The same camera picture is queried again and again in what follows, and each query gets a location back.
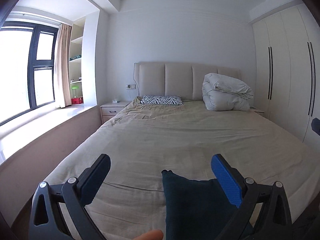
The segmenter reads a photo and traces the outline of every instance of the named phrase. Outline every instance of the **wardrobe handle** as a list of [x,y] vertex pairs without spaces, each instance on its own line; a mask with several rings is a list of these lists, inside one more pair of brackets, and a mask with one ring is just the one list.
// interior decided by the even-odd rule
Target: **wardrobe handle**
[[309,43],[308,44],[308,49],[309,49],[309,57],[310,57],[310,65],[311,65],[311,95],[310,95],[310,103],[309,103],[309,111],[308,111],[308,115],[310,115],[310,108],[311,108],[311,100],[312,100],[312,90],[313,90],[313,74],[312,74],[312,60],[311,60],[311,53],[310,53],[310,46]]
[[313,102],[312,102],[312,111],[311,111],[311,116],[313,115],[313,109],[315,107],[315,97],[316,97],[316,65],[315,65],[315,56],[313,54],[313,47],[312,43],[310,41],[310,46],[311,46],[311,52],[312,52],[312,61],[313,61],[313,77],[314,77],[314,83],[313,83]]
[[271,71],[272,71],[272,75],[271,75],[271,92],[270,92],[270,100],[272,97],[272,86],[273,86],[273,55],[272,55],[272,47],[270,46],[270,51],[271,51]]
[[270,96],[270,80],[271,80],[271,58],[270,58],[270,47],[268,47],[269,49],[269,90],[268,90],[268,99]]

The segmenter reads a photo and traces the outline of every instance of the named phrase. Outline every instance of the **wardrobe door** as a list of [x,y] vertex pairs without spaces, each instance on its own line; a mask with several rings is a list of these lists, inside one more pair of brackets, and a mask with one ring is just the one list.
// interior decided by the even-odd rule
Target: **wardrobe door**
[[308,33],[312,52],[312,63],[314,64],[315,73],[314,99],[312,99],[310,113],[311,117],[304,142],[311,146],[314,150],[320,152],[320,136],[317,135],[311,128],[312,120],[314,118],[320,119],[320,27],[304,4],[299,5],[298,9]]
[[256,90],[254,95],[254,106],[263,110],[264,117],[267,117],[269,108],[269,85],[270,85],[270,65],[269,65],[269,37],[264,20],[252,25],[254,41],[256,45],[257,73]]
[[311,60],[309,39],[297,7],[280,12],[287,34],[291,84],[287,130],[303,141],[310,114]]
[[271,53],[269,120],[287,129],[290,95],[290,55],[280,13],[265,19]]

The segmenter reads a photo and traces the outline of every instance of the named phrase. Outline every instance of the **beige curtain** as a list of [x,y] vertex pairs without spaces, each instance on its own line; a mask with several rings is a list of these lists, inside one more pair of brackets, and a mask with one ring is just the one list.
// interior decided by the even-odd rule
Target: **beige curtain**
[[71,26],[61,24],[57,35],[53,69],[54,96],[57,107],[71,105],[68,69],[70,37]]

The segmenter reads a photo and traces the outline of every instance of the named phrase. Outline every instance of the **shelf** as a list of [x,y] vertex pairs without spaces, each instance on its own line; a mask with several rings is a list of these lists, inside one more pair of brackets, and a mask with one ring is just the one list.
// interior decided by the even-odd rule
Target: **shelf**
[[74,60],[70,60],[69,62],[75,62],[75,63],[77,63],[77,62],[81,62],[81,58],[76,58],[76,59],[74,59]]
[[70,84],[79,83],[79,82],[81,82],[81,81],[82,81],[82,80],[70,82]]
[[85,23],[85,17],[79,19],[79,20],[76,20],[73,24],[74,25],[77,25],[79,27],[81,27],[82,29],[84,28],[84,23]]
[[76,39],[74,39],[74,40],[72,40],[72,41],[70,41],[70,42],[72,42],[72,43],[77,43],[77,44],[82,44],[82,38],[83,38],[83,36],[81,36],[81,37],[79,37],[79,38],[76,38]]

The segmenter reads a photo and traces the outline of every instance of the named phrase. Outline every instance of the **bed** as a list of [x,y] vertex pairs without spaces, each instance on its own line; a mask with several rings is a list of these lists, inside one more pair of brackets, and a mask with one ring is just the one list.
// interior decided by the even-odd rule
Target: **bed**
[[[86,209],[108,240],[132,239],[151,229],[165,232],[162,170],[212,179],[211,157],[221,153],[244,177],[269,185],[281,181],[295,221],[320,191],[320,156],[257,113],[206,110],[201,87],[207,73],[241,79],[239,70],[208,65],[135,64],[140,95],[179,95],[184,104],[141,105],[135,98],[45,180],[64,183],[108,154],[110,172]],[[62,211],[72,235],[80,239],[63,206]]]

